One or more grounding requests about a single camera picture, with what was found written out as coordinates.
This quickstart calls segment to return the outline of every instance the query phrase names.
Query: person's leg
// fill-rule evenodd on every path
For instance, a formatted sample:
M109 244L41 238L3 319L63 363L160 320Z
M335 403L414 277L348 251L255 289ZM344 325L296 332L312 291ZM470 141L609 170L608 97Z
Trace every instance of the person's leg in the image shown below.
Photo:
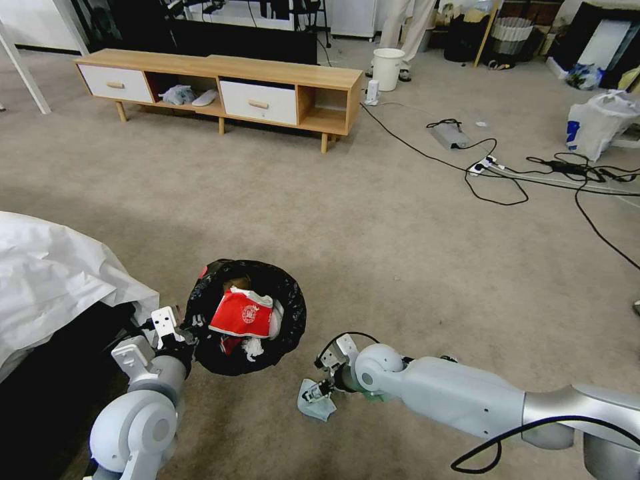
M398 46L400 27L405 20L405 14L410 1L411 0L388 1L387 19L382 27L382 35L380 36L378 48L396 48ZM369 70L367 70L367 76L373 76L373 60L371 60L371 66Z
M413 20L411 26L407 32L407 38L402 46L402 50L405 52L405 56L402 59L402 66L400 67L400 80L410 81L411 74L409 69L411 68L410 62L418 52L418 47L422 38L425 36L427 30L427 24L429 17L433 11L435 0L415 0L415 6L413 8Z

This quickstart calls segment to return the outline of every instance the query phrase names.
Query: white sheet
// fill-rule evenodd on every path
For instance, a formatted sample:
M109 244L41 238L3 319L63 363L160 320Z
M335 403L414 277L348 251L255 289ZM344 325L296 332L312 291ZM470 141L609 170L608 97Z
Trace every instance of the white sheet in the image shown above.
M98 301L134 302L141 325L158 308L159 294L132 278L103 243L63 225L0 212L0 381L10 373L9 357L48 340Z

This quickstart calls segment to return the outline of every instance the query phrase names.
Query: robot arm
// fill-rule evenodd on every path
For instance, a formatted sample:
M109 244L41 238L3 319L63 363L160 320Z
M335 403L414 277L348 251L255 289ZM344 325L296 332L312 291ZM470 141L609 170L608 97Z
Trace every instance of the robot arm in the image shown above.
M308 402L335 389L390 395L420 415L476 437L521 432L522 440L544 449L571 447L578 430L584 433L585 466L594 477L640 478L640 397L587 385L525 392L450 358L413 360L381 343L358 353L348 335L331 349L318 359L329 378L303 393ZM526 429L532 422L540 425Z
M170 307L152 312L151 323L159 340L157 354L142 335L120 342L111 352L129 376L129 388L93 424L85 480L153 480L175 451L193 338L175 328Z

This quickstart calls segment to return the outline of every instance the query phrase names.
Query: drawer handle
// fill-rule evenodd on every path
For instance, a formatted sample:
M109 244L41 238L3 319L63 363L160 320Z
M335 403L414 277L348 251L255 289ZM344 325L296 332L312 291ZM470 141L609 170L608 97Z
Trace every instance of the drawer handle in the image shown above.
M265 110L269 108L269 104L266 102L258 102L257 100L248 100L250 106L264 108Z

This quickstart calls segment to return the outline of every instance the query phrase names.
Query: floor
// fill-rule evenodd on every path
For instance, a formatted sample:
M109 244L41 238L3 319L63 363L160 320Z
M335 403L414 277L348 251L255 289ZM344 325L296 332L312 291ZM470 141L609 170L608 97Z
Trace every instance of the floor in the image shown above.
M365 68L372 47L336 39L329 55L335 66ZM71 57L23 54L53 112L39 114L0 57L0 208L100 239L164 305L184 305L202 266L220 257L276 264L306 298L307 332L278 366L238 378L194 366L178 450L160 480L461 478L449 464L479 440L398 401L336 395L327 424L296 410L302 378L319 377L316 354L348 329L412 357L456 355L530 391L578 382L637 393L629 378L640 319L630 304L639 273L595 236L572 192L528 184L526 204L479 201L460 172L400 144L363 111L326 155L319 137L293 130L230 123L220 137L215 120L135 106L122 124L113 103L86 94ZM461 167L482 150L445 151L426 123L455 117L474 140L496 137L501 163L529 169L527 155L564 150L569 107L592 95L540 61L494 72L430 51L413 74L382 97L411 108L371 111ZM636 158L611 149L601 162L632 168ZM519 198L508 182L473 183L484 196ZM640 259L637 208L596 195L582 202ZM587 479L581 455L512 441L485 478ZM64 478L78 478L85 462L79 452Z

